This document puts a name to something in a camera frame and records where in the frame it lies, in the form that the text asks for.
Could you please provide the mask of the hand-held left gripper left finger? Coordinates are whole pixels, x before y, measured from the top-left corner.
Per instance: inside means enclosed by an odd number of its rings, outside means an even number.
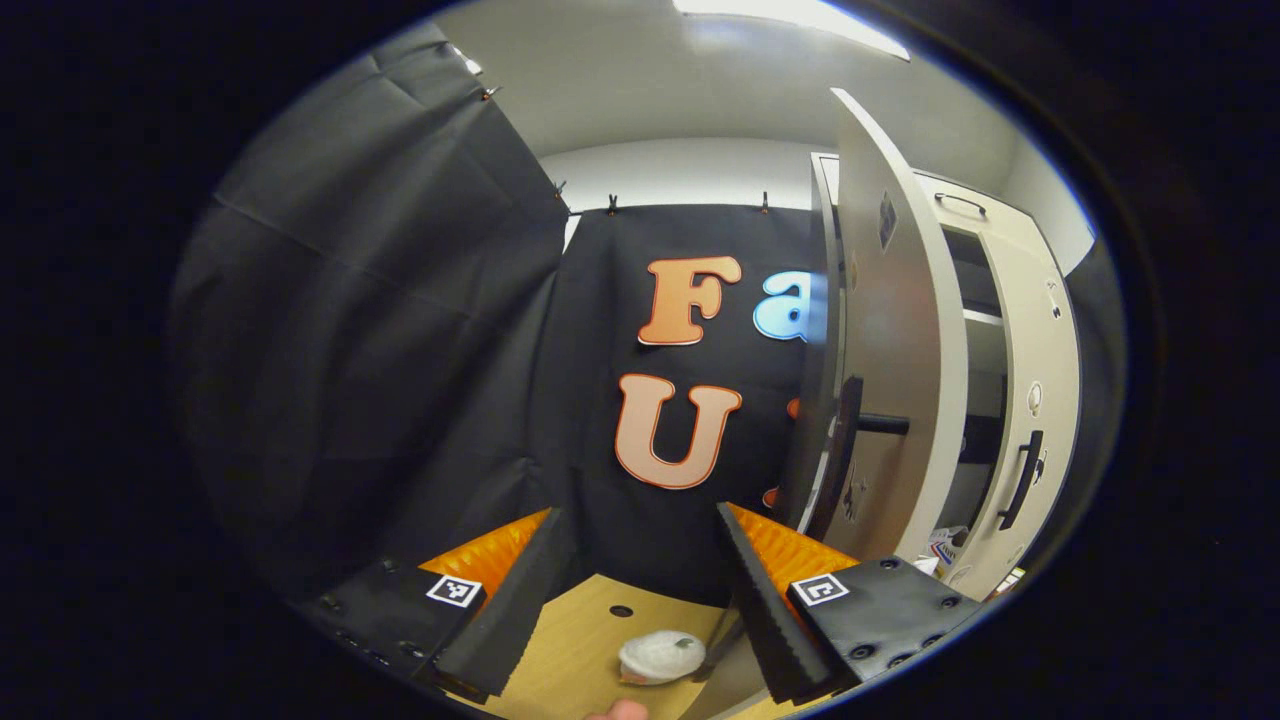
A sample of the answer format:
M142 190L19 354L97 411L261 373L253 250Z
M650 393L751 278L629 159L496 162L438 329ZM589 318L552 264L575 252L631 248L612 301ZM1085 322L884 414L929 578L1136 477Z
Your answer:
M420 564L383 557L292 609L367 665L431 694L503 693L568 565L562 509Z

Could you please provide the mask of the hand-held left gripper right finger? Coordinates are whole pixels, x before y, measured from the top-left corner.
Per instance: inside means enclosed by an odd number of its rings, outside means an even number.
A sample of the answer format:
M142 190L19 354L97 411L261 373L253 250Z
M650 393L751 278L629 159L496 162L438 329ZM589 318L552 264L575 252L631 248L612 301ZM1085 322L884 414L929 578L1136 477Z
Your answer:
M906 559L860 561L736 503L716 511L733 601L778 702L873 682L941 647L982 607Z

